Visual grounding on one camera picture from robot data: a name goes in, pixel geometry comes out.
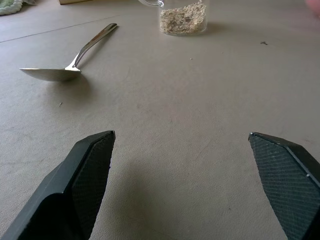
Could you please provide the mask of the silver metal spoon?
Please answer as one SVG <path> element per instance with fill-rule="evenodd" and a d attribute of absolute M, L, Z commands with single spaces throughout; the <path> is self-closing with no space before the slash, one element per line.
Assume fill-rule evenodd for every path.
<path fill-rule="evenodd" d="M 91 49 L 100 40 L 106 37 L 109 33 L 117 28 L 116 23 L 108 24 L 104 29 L 102 29 L 96 36 L 94 36 L 75 56 L 72 62 L 65 68 L 19 68 L 20 71 L 28 76 L 31 76 L 38 80 L 48 81 L 48 82 L 63 82 L 69 81 L 77 78 L 81 75 L 82 71 L 77 68 L 82 57 L 86 52 Z"/>

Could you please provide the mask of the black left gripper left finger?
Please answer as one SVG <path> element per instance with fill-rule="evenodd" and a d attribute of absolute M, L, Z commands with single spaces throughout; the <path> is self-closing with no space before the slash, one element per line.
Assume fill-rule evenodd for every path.
<path fill-rule="evenodd" d="M 106 191 L 116 135 L 78 141 L 39 184 L 0 240 L 89 240 Z"/>

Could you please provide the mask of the light green knitted cloth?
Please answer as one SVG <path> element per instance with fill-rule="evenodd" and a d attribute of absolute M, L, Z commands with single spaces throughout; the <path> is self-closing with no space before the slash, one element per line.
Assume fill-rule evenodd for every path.
<path fill-rule="evenodd" d="M 23 0 L 0 0 L 0 16 L 11 15 L 19 12 Z"/>

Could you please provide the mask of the oats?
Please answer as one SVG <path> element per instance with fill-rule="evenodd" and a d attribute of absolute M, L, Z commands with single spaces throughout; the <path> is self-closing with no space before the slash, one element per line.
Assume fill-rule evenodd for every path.
<path fill-rule="evenodd" d="M 159 28 L 168 35 L 193 35 L 207 28 L 207 5 L 202 0 L 159 12 Z"/>

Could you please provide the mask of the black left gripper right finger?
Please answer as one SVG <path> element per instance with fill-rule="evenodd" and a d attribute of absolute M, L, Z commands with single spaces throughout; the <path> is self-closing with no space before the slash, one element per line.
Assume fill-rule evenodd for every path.
<path fill-rule="evenodd" d="M 320 240 L 320 163 L 301 145 L 248 136 L 265 195 L 288 240 Z"/>

